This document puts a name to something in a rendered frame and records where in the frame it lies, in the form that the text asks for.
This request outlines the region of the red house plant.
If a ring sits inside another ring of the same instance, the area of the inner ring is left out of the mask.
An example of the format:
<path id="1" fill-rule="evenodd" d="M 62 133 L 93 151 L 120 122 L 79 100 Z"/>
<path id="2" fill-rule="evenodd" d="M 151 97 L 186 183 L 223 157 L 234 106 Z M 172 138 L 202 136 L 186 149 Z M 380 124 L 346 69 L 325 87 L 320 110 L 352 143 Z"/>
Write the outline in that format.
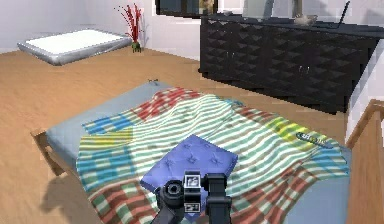
<path id="1" fill-rule="evenodd" d="M 140 28 L 140 18 L 141 18 L 141 9 L 136 5 L 130 6 L 127 4 L 126 6 L 117 6 L 115 10 L 122 16 L 124 21 L 127 23 L 129 30 L 126 32 L 131 40 L 131 48 L 132 52 L 141 52 L 141 44 L 139 43 L 139 34 L 142 32 Z"/>

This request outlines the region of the black sideboard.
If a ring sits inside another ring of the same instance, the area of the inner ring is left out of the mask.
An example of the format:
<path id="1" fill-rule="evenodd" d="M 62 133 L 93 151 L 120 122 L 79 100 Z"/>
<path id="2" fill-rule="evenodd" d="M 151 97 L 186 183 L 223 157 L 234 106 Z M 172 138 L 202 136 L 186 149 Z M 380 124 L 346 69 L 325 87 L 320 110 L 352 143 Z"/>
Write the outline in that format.
<path id="1" fill-rule="evenodd" d="M 349 99 L 384 28 L 300 26 L 272 17 L 203 16 L 200 68 L 205 78 L 330 114 Z"/>

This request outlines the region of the white grey floor mattress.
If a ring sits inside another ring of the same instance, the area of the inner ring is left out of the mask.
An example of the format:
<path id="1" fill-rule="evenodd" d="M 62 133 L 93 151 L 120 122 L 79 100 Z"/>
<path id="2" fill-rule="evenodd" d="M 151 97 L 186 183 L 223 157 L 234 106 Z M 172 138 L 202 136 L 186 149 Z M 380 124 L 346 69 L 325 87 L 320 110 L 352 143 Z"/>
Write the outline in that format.
<path id="1" fill-rule="evenodd" d="M 104 54 L 129 46 L 132 40 L 122 34 L 98 29 L 83 29 L 46 37 L 29 39 L 18 48 L 50 65 L 68 63 Z"/>

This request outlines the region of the wooden bed with grey mattress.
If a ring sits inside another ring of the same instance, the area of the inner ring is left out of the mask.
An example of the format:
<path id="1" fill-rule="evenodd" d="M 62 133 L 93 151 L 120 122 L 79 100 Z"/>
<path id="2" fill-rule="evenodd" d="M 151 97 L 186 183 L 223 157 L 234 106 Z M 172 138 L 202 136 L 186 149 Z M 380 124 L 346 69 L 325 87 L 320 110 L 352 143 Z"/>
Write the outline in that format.
<path id="1" fill-rule="evenodd" d="M 63 166 L 68 166 L 72 172 L 75 170 L 80 137 L 86 134 L 83 123 L 130 109 L 149 100 L 157 91 L 167 88 L 170 85 L 163 82 L 146 82 L 47 131 L 34 131 L 31 135 L 57 176 L 63 171 L 47 153 L 47 146 L 53 148 L 64 161 Z M 319 181 L 308 188 L 288 212 L 284 224 L 345 224 L 348 195 L 348 177 Z"/>

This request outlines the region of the striped patchwork blanket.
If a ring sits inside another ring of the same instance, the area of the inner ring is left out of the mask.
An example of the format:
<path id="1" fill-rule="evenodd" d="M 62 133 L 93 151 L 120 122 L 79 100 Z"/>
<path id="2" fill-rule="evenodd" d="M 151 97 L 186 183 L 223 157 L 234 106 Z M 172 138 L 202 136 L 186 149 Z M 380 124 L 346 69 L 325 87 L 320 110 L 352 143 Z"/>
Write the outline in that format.
<path id="1" fill-rule="evenodd" d="M 284 224 L 312 185 L 349 178 L 350 155 L 337 141 L 278 114 L 180 87 L 83 128 L 76 170 L 102 224 L 150 224 L 156 199 L 140 181 L 191 135 L 238 156 L 227 186 L 233 224 Z M 333 148 L 302 141 L 297 132 Z"/>

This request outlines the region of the blue tufted pillow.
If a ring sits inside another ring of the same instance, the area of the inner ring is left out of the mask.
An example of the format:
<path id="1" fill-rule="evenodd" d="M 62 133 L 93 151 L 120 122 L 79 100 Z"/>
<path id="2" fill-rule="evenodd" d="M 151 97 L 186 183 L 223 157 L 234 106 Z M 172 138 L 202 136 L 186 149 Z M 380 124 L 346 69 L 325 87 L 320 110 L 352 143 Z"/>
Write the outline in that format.
<path id="1" fill-rule="evenodd" d="M 169 180 L 183 180 L 186 171 L 198 171 L 201 177 L 207 173 L 223 173 L 228 178 L 237 164 L 238 156 L 196 135 L 181 141 L 160 159 L 141 179 L 140 184 L 155 194 Z M 183 220 L 194 222 L 205 214 L 186 214 Z"/>

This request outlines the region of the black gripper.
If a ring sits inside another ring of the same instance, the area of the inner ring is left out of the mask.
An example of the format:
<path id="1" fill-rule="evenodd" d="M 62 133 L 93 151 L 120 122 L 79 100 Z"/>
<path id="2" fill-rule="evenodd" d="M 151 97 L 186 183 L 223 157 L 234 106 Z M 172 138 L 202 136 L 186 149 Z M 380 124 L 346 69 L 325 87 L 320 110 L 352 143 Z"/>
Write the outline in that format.
<path id="1" fill-rule="evenodd" d="M 179 224 L 184 218 L 184 190 L 180 180 L 170 180 L 155 190 L 159 209 L 151 224 Z"/>

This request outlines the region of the blue oval remote control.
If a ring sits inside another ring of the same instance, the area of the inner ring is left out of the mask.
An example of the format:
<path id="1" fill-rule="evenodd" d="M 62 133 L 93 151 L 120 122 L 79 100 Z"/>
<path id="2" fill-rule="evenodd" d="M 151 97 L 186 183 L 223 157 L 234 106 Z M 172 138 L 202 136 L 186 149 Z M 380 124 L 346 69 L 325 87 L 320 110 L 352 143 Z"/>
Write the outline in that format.
<path id="1" fill-rule="evenodd" d="M 309 134 L 297 132 L 296 137 L 302 141 L 306 141 L 323 148 L 328 148 L 328 149 L 333 148 L 333 146 L 330 143 L 327 143 L 326 141 L 320 140 L 319 138 L 313 137 L 312 135 L 309 135 Z"/>

